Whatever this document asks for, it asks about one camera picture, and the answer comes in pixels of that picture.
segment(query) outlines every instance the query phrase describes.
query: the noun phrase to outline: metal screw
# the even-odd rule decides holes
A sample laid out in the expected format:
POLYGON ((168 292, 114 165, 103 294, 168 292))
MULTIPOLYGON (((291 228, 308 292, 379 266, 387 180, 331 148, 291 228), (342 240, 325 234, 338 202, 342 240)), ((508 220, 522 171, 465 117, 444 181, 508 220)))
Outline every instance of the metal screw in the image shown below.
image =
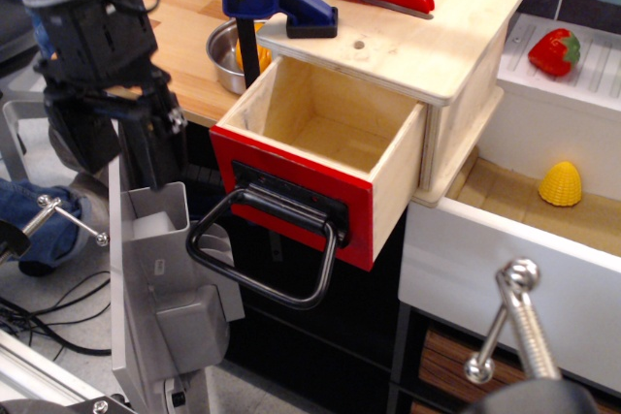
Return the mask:
POLYGON ((37 198, 37 206, 39 206, 40 208, 49 206, 49 203, 51 203, 51 197, 47 194, 42 194, 37 198))
POLYGON ((528 293, 539 284, 539 267, 530 259, 519 258, 509 262, 502 269, 502 274, 514 293, 528 293))
POLYGON ((99 400, 93 404, 93 414, 105 414, 106 412, 108 412, 107 402, 99 400))
POLYGON ((464 364, 464 372, 471 382, 482 385, 492 379, 496 366, 491 358, 483 359, 482 363, 479 359, 483 359, 480 353, 474 353, 464 364))

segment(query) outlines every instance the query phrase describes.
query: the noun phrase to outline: clamp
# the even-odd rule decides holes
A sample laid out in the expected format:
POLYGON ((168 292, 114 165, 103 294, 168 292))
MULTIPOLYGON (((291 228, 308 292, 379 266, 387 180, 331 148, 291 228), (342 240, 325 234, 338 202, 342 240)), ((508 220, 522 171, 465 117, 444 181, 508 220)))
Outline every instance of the clamp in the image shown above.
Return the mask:
POLYGON ((323 0, 222 0, 222 10, 237 20, 246 87, 250 87, 260 73, 254 34, 256 19, 286 14, 286 32, 291 39, 337 36, 337 8, 323 0))

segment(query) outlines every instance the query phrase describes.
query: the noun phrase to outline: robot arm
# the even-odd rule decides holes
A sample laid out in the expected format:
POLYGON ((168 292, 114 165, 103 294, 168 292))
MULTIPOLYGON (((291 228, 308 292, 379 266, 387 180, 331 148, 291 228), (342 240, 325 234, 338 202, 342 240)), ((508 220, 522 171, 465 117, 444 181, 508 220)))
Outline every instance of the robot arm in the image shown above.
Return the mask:
POLYGON ((46 79, 51 125, 89 172, 120 152, 118 120, 141 185, 158 189, 185 164, 184 127, 170 76, 150 57, 157 43, 142 0, 23 0, 56 50, 37 70, 46 79), (139 88, 137 99, 111 87, 139 88))

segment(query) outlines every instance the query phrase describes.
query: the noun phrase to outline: wooden box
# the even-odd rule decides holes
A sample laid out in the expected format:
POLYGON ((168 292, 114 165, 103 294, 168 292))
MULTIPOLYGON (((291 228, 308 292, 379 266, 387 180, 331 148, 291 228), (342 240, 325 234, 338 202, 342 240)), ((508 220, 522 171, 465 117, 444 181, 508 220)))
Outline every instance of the wooden box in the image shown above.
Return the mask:
MULTIPOLYGON (((216 126, 227 189, 242 162, 344 202, 347 246, 337 257, 369 270, 418 179, 425 107, 369 81, 280 57, 216 126)), ((322 238, 252 207, 236 213, 322 248, 322 238)))
POLYGON ((500 102, 498 64, 521 0, 435 0, 424 17, 324 1, 339 10, 334 39, 289 39, 281 14, 261 29, 259 44, 286 58, 214 126, 213 144, 227 189, 235 186, 232 160, 244 158, 345 199, 349 244, 337 257, 368 270, 405 200, 438 202, 500 102))

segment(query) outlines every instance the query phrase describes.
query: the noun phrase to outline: metal rod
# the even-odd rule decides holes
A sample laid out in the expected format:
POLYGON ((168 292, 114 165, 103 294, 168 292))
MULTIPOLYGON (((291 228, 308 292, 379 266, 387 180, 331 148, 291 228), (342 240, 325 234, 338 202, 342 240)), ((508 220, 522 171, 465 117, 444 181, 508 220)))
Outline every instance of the metal rod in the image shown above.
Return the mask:
POLYGON ((524 372, 529 378, 561 379, 561 371, 549 350, 547 339, 526 289, 514 287, 509 275, 514 270, 500 271, 496 280, 519 347, 524 372))
POLYGON ((561 371, 548 348, 539 317, 528 294, 539 283, 539 268, 530 259, 515 259, 496 273, 496 281, 503 303, 480 352, 473 353, 464 364, 466 377, 476 384, 492 379, 494 362, 491 356, 503 325, 509 320, 526 375, 529 378, 561 379, 561 371))
POLYGON ((494 376, 495 366, 492 354, 498 344, 498 338, 503 325, 507 321, 507 316, 507 308, 501 305, 487 333, 487 337, 483 341, 481 350, 478 353, 473 353, 464 364, 466 377, 477 385, 489 382, 494 376))
MULTIPOLYGON (((35 215, 22 229, 21 231, 27 236, 31 237, 34 233, 39 230, 44 223, 48 221, 48 219, 54 214, 54 211, 57 206, 60 206, 62 201, 59 198, 50 199, 48 197, 48 202, 43 205, 43 208, 37 215, 35 215)), ((6 251, 2 256, 0 256, 0 266, 3 266, 13 255, 11 251, 6 251)))
POLYGON ((108 236, 107 233, 105 233, 105 232, 103 232, 103 233, 96 232, 95 230, 90 228, 84 222, 82 222, 78 218, 74 217, 71 213, 69 213, 68 211, 64 210, 63 208, 56 207, 56 212, 58 212, 60 215, 65 217, 70 222, 78 225, 80 228, 83 228, 83 229, 87 230, 92 236, 95 237, 98 246, 107 246, 108 243, 110 242, 110 237, 108 236))

